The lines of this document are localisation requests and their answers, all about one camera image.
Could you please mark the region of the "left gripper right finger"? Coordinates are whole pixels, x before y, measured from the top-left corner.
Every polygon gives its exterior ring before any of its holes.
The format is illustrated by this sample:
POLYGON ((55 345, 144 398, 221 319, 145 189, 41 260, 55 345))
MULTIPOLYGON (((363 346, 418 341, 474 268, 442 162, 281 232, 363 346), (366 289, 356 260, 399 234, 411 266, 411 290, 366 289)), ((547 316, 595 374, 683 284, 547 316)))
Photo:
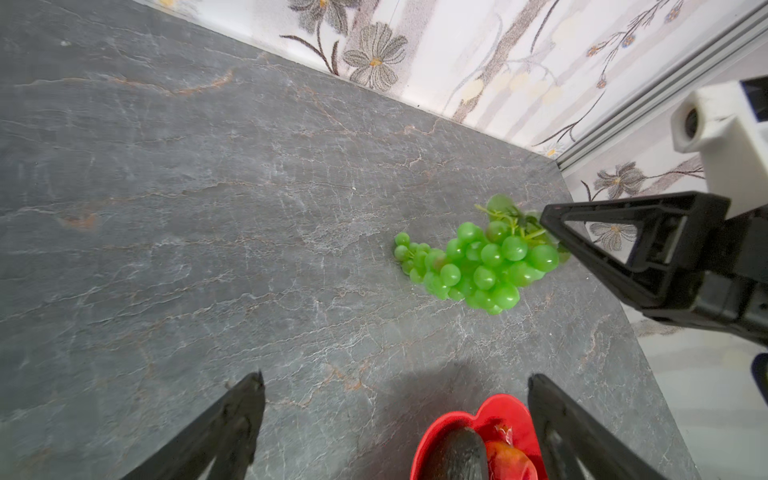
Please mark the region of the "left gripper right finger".
POLYGON ((664 479, 546 375, 529 377, 528 405, 550 479, 664 479))

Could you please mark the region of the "dark avocado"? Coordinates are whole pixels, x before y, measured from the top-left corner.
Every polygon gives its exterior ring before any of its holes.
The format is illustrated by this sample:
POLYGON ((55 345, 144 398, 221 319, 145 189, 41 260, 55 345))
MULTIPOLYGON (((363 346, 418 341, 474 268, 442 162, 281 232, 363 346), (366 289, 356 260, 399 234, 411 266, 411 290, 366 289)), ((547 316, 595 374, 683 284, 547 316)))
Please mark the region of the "dark avocado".
POLYGON ((450 431, 431 450, 420 479, 488 480, 483 440, 469 427, 450 431))

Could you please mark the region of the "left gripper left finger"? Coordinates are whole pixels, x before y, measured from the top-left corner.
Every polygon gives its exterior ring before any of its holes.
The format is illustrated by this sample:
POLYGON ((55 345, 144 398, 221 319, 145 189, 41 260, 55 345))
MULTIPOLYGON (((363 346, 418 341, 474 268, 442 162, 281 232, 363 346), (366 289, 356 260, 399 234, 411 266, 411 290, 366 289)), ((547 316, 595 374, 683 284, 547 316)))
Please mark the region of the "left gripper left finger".
POLYGON ((243 479, 253 464, 266 407, 260 371, 246 375, 127 479, 243 479))

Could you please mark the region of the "dark red pomegranate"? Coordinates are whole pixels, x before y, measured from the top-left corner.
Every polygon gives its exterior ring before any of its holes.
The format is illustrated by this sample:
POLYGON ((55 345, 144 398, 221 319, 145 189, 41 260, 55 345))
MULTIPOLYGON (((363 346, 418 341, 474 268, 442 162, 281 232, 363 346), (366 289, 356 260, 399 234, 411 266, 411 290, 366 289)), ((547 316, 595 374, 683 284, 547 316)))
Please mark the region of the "dark red pomegranate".
POLYGON ((490 480, 537 480, 534 463, 514 446, 513 429, 503 424, 494 426, 497 440, 485 442, 490 480))

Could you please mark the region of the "red flower-shaped fruit bowl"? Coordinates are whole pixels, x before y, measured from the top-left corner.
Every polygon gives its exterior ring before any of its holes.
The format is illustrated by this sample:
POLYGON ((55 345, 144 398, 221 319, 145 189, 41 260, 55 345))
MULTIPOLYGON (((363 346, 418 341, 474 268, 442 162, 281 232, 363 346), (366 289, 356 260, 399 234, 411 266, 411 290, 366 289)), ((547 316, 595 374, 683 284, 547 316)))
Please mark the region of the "red flower-shaped fruit bowl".
POLYGON ((453 411, 440 416, 422 436, 413 457, 410 478, 425 479, 429 455, 450 432, 460 428, 474 430, 485 442, 505 442, 530 461, 531 468, 520 475, 492 474, 491 479, 547 479, 541 449, 527 407, 507 394, 488 397, 475 414, 453 411))

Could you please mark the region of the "green grape bunch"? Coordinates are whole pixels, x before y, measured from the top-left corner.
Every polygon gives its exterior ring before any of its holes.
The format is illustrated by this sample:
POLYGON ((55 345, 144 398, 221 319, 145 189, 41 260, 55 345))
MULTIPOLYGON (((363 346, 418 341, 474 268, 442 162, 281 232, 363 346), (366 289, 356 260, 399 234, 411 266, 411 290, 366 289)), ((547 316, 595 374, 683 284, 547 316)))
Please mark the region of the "green grape bunch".
POLYGON ((499 315, 519 303, 522 289, 565 264, 570 252, 538 212, 522 210, 507 195, 496 194, 477 209, 487 216, 486 226, 461 224, 443 248, 400 232, 393 256, 427 293, 499 315))

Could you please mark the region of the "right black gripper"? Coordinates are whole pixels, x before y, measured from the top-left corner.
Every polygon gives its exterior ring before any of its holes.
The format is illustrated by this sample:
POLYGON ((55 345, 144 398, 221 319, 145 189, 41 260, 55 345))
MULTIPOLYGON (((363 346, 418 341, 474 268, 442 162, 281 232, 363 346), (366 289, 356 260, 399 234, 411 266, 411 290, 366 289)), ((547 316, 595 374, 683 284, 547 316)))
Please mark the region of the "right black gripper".
POLYGON ((766 346, 767 207, 725 221, 729 207, 688 191, 550 204, 540 224, 623 303, 669 299, 668 322, 766 346))

